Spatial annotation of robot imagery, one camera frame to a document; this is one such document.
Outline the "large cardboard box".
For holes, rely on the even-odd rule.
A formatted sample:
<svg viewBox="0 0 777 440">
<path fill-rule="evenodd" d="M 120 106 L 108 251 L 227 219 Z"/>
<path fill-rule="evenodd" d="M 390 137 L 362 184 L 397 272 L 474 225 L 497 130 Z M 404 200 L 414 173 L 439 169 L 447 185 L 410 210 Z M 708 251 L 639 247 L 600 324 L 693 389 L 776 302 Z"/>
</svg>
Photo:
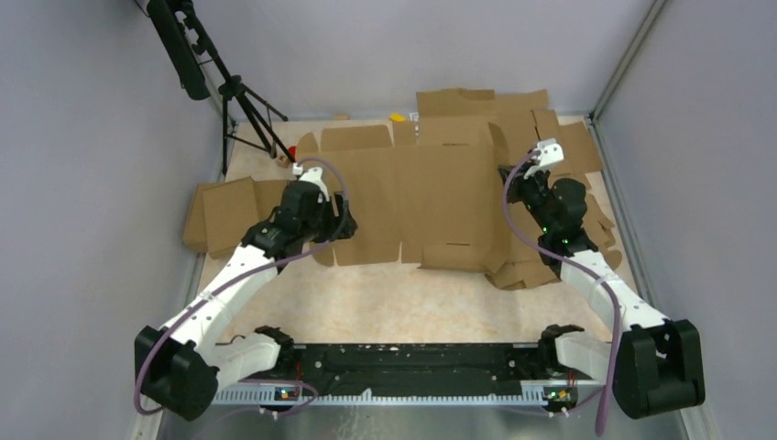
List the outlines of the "large cardboard box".
<svg viewBox="0 0 777 440">
<path fill-rule="evenodd" d="M 296 143 L 342 174 L 357 222 L 352 238 L 315 254 L 324 266 L 400 261 L 423 269 L 485 272 L 508 259 L 498 167 L 502 130 L 489 122 L 325 128 Z"/>
</svg>

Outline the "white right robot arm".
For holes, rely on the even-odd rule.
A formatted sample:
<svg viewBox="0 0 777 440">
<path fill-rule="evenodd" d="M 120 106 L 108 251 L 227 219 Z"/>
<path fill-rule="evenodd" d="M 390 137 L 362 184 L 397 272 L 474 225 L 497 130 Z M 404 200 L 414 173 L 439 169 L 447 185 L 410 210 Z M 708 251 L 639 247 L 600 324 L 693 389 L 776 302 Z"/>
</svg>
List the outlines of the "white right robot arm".
<svg viewBox="0 0 777 440">
<path fill-rule="evenodd" d="M 503 215 L 542 263 L 580 294 L 609 325 L 598 349 L 579 330 L 557 336 L 537 353 L 540 371 L 561 378 L 571 368 L 604 383 L 599 411 L 611 402 L 632 419 L 699 406 L 706 400 L 701 336 L 689 320 L 654 309 L 609 266 L 584 227 L 586 187 L 529 165 L 501 166 Z"/>
</svg>

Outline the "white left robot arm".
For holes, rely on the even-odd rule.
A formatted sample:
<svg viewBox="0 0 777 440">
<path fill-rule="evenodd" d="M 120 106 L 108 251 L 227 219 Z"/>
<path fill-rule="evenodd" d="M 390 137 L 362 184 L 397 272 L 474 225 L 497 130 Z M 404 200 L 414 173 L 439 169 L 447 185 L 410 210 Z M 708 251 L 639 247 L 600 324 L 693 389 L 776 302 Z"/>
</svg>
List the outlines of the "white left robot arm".
<svg viewBox="0 0 777 440">
<path fill-rule="evenodd" d="M 254 373 L 290 374 L 294 356 L 276 331 L 260 329 L 234 343 L 219 338 L 249 300 L 293 261 L 323 251 L 357 229 L 346 188 L 330 192 L 313 168 L 289 182 L 269 216 L 250 226 L 206 288 L 161 328 L 136 336 L 133 403 L 142 399 L 192 421 L 215 395 Z"/>
</svg>

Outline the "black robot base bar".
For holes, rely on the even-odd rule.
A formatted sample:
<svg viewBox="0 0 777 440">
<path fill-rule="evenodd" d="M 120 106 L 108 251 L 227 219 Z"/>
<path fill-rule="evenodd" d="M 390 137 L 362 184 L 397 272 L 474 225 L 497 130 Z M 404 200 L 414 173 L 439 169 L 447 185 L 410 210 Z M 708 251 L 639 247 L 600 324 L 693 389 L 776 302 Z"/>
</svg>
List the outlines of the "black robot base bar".
<svg viewBox="0 0 777 440">
<path fill-rule="evenodd" d="M 581 379 L 536 344 L 307 344 L 282 348 L 253 380 L 297 380 L 320 396 L 486 397 L 519 395 L 531 380 Z"/>
</svg>

